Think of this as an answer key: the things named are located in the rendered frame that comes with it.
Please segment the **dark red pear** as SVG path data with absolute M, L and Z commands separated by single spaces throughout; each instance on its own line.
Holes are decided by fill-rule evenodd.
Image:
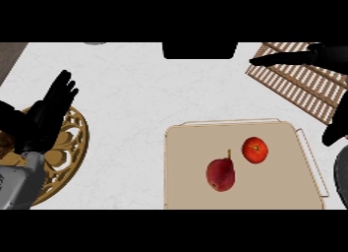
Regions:
M 226 157 L 215 159 L 207 169 L 207 179 L 211 187 L 218 191 L 227 191 L 235 184 L 235 168 L 230 158 L 230 151 L 226 151 Z

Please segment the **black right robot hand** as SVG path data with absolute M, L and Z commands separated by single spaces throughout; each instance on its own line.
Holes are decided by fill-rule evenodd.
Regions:
M 348 43 L 314 43 L 307 47 L 307 51 L 274 53 L 252 58 L 249 63 L 266 67 L 276 64 L 305 64 L 348 76 Z M 345 135 L 348 135 L 348 91 L 341 98 L 332 123 L 326 126 L 322 144 L 329 147 Z

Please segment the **black appliance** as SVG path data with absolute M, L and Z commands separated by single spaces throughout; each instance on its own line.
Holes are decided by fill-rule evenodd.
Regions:
M 164 42 L 162 54 L 167 59 L 230 59 L 236 42 Z

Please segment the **brown wooden slatted mat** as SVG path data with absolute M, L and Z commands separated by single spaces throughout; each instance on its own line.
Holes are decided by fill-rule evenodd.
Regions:
M 273 50 L 271 54 L 297 52 L 271 47 L 267 42 L 264 47 Z M 252 65 L 249 73 L 252 72 L 263 77 L 260 82 L 328 126 L 341 98 L 348 91 L 348 86 L 339 83 L 338 76 L 347 75 L 305 64 L 276 64 L 270 67 Z

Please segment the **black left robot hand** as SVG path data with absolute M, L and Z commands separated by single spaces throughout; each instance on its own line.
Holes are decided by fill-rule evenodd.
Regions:
M 15 153 L 44 154 L 54 145 L 63 116 L 78 94 L 71 73 L 63 70 L 29 111 L 23 113 L 0 100 L 0 130 L 15 139 Z

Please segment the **red tomato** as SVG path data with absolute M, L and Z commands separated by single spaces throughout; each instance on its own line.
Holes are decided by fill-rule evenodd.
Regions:
M 251 137 L 242 144 L 242 154 L 246 160 L 257 164 L 264 161 L 269 155 L 269 147 L 258 137 Z

